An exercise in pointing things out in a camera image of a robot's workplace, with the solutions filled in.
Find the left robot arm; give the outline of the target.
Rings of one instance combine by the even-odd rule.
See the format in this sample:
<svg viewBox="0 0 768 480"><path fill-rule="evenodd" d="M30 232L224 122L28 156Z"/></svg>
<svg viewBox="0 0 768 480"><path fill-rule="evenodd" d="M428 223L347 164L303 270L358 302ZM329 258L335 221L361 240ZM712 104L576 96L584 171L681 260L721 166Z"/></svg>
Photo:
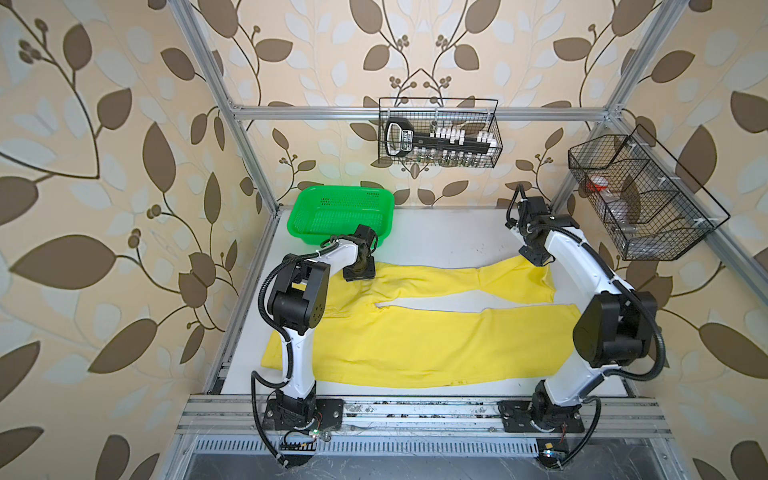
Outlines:
<svg viewBox="0 0 768 480"><path fill-rule="evenodd" d="M324 316L330 280L341 273L347 282L375 277L373 253L378 235L359 225L350 235L333 235L308 254L288 254L270 271L258 293L258 310L280 338L282 379L264 380L268 388L300 400L315 391L312 368L315 329Z"/></svg>

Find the green plastic basket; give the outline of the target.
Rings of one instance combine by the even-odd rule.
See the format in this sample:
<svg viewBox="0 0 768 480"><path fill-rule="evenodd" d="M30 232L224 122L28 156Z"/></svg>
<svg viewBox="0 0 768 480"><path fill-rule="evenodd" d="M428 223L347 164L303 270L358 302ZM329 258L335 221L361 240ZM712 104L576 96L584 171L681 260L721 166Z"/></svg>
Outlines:
<svg viewBox="0 0 768 480"><path fill-rule="evenodd" d="M385 189L313 186L297 197L287 230L309 245L319 245L333 235L351 235L364 225L383 243L392 230L394 207L394 195Z"/></svg>

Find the black tool with white labels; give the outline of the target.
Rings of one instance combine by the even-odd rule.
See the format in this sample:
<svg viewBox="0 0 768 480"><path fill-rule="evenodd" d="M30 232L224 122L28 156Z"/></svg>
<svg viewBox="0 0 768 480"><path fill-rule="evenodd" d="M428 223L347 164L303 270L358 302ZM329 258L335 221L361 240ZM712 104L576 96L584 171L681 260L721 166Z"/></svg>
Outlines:
<svg viewBox="0 0 768 480"><path fill-rule="evenodd" d="M500 154L503 146L491 133L481 130L474 136L466 130L428 126L419 130L407 118L390 117L384 127L382 146L389 156L406 157L411 153L446 153L490 156Z"/></svg>

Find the aluminium front rail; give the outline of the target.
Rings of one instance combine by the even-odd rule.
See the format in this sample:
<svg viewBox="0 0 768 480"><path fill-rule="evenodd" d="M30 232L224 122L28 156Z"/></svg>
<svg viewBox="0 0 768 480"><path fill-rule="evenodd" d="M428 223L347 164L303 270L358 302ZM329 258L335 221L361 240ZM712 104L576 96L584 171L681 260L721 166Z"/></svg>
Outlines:
<svg viewBox="0 0 768 480"><path fill-rule="evenodd" d="M313 427L341 435L425 437L518 435L574 438L589 428L595 406L587 404L568 422L538 429L523 397L336 396L321 397ZM601 400L596 438L667 439L672 436L658 402L650 398ZM194 395L176 427L178 434L254 434L247 395Z"/></svg>

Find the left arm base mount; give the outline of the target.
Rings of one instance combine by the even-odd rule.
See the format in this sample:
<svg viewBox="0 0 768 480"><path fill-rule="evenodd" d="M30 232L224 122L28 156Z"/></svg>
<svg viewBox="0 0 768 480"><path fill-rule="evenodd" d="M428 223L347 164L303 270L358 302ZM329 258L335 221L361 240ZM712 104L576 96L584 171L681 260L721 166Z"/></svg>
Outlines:
<svg viewBox="0 0 768 480"><path fill-rule="evenodd" d="M280 395L267 402L262 415L265 427L272 430L338 430L343 421L345 402L340 398L298 399Z"/></svg>

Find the yellow trousers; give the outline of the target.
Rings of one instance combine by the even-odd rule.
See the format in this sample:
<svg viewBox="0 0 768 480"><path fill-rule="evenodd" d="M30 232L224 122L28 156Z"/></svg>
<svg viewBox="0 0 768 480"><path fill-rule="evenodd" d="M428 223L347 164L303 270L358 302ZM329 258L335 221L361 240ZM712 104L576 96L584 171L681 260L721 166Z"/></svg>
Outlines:
<svg viewBox="0 0 768 480"><path fill-rule="evenodd" d="M480 312L416 310L396 299L441 299L482 291L512 302ZM520 256L480 268L379 263L372 280L331 277L315 330L317 380L421 389L555 374L574 350L575 305L555 304L546 267Z"/></svg>

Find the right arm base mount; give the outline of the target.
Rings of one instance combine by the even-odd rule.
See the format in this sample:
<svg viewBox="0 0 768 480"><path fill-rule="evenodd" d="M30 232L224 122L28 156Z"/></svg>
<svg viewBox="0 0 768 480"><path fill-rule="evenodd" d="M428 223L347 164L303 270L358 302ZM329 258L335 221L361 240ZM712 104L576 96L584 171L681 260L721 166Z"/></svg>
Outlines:
<svg viewBox="0 0 768 480"><path fill-rule="evenodd" d="M497 404L507 433L584 433L580 407L561 407L539 400L503 400Z"/></svg>

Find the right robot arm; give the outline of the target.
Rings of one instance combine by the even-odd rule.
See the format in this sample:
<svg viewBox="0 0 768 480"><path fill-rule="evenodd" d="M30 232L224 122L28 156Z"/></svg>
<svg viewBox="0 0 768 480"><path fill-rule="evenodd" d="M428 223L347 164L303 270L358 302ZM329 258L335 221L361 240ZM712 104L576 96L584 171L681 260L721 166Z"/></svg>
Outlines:
<svg viewBox="0 0 768 480"><path fill-rule="evenodd" d="M541 196L515 193L506 226L523 241L531 264L560 264L589 295L572 331L574 352L557 373L537 385L532 419L540 424L573 415L609 377L650 381L660 375L666 346L656 322L653 295L636 291L585 239L569 215L554 214Z"/></svg>

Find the red capped container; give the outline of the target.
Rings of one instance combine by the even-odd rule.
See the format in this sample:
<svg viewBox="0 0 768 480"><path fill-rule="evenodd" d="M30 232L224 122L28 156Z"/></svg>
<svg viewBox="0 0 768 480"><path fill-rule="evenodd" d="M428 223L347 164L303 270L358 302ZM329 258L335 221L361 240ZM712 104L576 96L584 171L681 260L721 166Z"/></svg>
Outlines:
<svg viewBox="0 0 768 480"><path fill-rule="evenodd" d="M585 190L589 194L600 193L609 188L609 181L600 175L590 176L585 181Z"/></svg>

